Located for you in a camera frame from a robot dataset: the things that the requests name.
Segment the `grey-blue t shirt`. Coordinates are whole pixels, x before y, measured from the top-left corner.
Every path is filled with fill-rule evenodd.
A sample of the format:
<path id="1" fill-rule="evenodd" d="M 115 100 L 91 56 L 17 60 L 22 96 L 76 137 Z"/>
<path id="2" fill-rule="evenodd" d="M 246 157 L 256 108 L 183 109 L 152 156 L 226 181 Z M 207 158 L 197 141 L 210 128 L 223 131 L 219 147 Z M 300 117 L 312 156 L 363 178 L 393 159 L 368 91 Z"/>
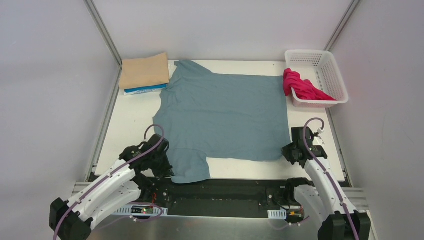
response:
<path id="1" fill-rule="evenodd" d="M 291 142 L 282 76 L 220 74 L 175 62 L 153 117 L 176 184 L 210 178 L 207 158 L 274 162 Z"/>

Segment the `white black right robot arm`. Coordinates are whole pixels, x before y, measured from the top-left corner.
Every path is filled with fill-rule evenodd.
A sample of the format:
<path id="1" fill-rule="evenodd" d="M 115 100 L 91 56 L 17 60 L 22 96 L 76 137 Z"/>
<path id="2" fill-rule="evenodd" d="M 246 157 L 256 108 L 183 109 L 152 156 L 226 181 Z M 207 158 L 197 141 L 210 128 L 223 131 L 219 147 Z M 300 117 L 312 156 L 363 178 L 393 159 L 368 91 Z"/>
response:
<path id="1" fill-rule="evenodd" d="M 303 207 L 306 218 L 317 227 L 319 240 L 367 240 L 371 220 L 335 180 L 323 146 L 313 143 L 318 136 L 307 126 L 291 129 L 292 142 L 281 149 L 282 154 L 292 165 L 299 164 L 310 178 L 288 179 L 282 199 Z"/>

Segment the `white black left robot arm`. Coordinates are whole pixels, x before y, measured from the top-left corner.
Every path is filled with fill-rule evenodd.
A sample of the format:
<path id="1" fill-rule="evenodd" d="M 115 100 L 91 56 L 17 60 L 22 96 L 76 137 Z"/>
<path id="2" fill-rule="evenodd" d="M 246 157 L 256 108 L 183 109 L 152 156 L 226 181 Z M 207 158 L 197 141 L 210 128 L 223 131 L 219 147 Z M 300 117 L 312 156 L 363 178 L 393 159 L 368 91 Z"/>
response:
<path id="1" fill-rule="evenodd" d="M 105 218 L 124 205 L 153 198 L 154 182 L 174 175 L 167 151 L 170 143 L 160 134 L 126 147 L 100 177 L 67 200 L 55 199 L 49 210 L 49 227 L 55 240 L 86 240 Z"/>

